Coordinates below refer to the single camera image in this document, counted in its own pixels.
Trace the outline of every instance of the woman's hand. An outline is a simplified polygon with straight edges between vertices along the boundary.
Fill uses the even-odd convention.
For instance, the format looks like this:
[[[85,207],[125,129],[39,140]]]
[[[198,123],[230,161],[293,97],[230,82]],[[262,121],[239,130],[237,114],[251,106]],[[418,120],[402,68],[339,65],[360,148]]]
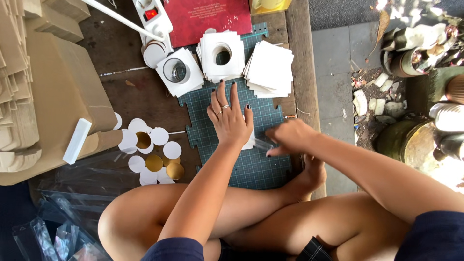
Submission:
[[[292,153],[311,154],[311,139],[318,134],[313,128],[300,119],[286,121],[270,128],[266,135],[280,146],[267,152],[267,156],[278,156]]]
[[[243,147],[250,139],[253,131],[253,112],[248,104],[245,109],[245,119],[242,116],[238,101],[237,83],[233,82],[230,91],[231,104],[227,102],[226,85],[219,84],[218,90],[211,93],[211,104],[208,106],[208,116],[213,122],[219,138],[219,144]]]

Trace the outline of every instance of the red book cover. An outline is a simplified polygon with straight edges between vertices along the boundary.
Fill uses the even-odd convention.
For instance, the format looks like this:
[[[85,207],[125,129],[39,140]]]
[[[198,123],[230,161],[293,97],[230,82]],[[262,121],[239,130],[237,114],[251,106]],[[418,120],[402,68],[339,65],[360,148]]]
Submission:
[[[199,43],[208,28],[251,33],[248,0],[165,0],[164,9],[173,24],[174,48]]]

